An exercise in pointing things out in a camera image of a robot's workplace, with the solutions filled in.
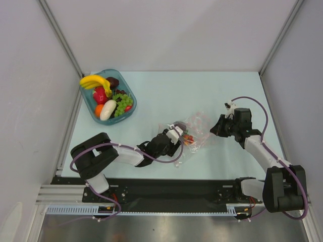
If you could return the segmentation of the red fake cherry tomatoes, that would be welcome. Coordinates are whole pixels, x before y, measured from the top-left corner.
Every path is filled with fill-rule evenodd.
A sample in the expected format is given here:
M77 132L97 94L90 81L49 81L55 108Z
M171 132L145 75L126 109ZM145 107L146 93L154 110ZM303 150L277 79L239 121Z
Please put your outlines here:
M188 135L188 134L185 134L185 135L183 136L183 142L184 142L184 144L185 144L186 146L189 146L189 145L193 145L193 144L195 144L195 141L194 141L194 139L193 139L193 136Z

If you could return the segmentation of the clear zip top bag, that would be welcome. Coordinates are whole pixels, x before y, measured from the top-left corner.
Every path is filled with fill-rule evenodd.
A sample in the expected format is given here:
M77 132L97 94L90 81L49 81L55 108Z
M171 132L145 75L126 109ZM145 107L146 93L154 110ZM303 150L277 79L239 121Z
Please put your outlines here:
M215 136L209 131L212 128L212 120L204 111L194 112L189 117L177 120L175 122L184 122L186 124L186 129L182 135L182 139L180 140L182 142L182 145L172 158L178 159L174 162L175 167L179 167L180 165L188 161L200 149L210 148L216 143ZM174 122L159 124L158 132L161 133L168 130L169 126L172 124L174 124ZM186 146L183 142L183 136L185 134L193 136L195 144Z

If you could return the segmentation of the green fake grapes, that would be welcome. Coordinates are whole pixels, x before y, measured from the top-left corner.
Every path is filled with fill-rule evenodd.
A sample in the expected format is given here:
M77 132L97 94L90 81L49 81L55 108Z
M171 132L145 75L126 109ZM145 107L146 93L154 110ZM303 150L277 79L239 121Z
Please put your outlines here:
M114 95L113 100L115 100L117 102L117 107L114 111L114 117L119 117L119 116L125 114L125 108L128 105L133 106L133 104L134 104L134 99L132 98L132 96L130 94Z

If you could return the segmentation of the fake orange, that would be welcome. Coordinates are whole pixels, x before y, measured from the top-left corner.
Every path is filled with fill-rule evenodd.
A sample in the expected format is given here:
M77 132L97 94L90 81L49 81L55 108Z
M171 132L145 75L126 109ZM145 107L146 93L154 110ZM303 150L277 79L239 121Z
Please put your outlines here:
M95 110L94 110L94 114L97 118L100 117L101 111L103 109L104 105L103 104L99 104L96 106Z

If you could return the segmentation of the yellow fake banana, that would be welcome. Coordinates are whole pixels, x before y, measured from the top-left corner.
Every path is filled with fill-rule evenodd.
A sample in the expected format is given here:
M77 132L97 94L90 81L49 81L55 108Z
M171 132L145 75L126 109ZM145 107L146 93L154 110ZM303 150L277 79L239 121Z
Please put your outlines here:
M110 82L99 75L85 76L80 80L79 85L87 90L102 86L107 97L113 95Z

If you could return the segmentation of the dark purple fake fruit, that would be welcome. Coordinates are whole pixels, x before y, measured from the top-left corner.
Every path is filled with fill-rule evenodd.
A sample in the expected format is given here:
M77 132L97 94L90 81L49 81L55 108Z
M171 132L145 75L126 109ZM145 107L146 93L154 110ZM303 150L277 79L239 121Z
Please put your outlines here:
M174 122L174 125L184 129L186 128L186 124L184 122Z

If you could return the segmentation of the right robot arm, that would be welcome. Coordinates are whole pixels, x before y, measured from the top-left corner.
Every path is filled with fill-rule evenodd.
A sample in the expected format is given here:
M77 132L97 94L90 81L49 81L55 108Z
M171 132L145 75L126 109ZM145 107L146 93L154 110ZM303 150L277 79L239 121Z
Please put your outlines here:
M268 212L306 210L306 173L302 166L292 165L270 149L262 133L253 129L249 108L226 104L227 114L220 115L212 134L227 138L233 136L242 149L247 151L266 172L264 180L244 178L233 189L233 197L245 202L250 197L262 201Z

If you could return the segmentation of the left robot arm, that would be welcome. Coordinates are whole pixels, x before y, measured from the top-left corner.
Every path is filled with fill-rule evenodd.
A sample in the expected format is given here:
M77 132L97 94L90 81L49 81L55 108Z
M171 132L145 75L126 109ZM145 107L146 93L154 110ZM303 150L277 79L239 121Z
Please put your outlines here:
M157 134L151 141L131 147L113 143L107 133L100 133L74 147L70 170L94 189L93 195L101 202L111 197L111 189L103 174L112 163L125 163L134 167L145 167L152 162L173 163L183 151L184 131L176 125Z

